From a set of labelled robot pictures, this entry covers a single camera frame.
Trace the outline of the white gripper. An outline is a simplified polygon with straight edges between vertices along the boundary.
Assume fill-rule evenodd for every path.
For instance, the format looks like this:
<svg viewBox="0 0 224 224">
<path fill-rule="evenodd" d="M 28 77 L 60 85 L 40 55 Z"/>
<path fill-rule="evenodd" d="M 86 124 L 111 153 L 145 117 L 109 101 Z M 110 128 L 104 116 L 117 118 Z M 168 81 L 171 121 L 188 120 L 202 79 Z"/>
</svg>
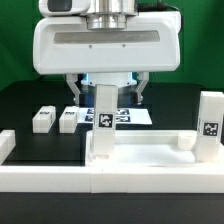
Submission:
<svg viewBox="0 0 224 224">
<path fill-rule="evenodd" d="M 40 74 L 66 74 L 66 83 L 80 104 L 77 74 L 140 72 L 136 103 L 149 73 L 174 71 L 180 64 L 181 15 L 177 11 L 141 13 L 123 30 L 89 30 L 83 17 L 48 17 L 34 32 L 33 64 Z"/>
</svg>

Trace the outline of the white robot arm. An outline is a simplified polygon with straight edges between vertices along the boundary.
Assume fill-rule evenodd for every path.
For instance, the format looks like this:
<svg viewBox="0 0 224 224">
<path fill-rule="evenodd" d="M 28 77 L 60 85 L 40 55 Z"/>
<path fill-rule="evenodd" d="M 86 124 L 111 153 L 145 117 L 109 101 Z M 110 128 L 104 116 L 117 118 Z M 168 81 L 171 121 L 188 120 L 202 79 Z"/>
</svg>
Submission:
<svg viewBox="0 0 224 224">
<path fill-rule="evenodd" d="M 43 18 L 33 39 L 33 64 L 41 75 L 63 74 L 81 102 L 76 85 L 135 86 L 135 102 L 151 72 L 180 64 L 181 11 L 161 0 L 39 0 Z"/>
</svg>

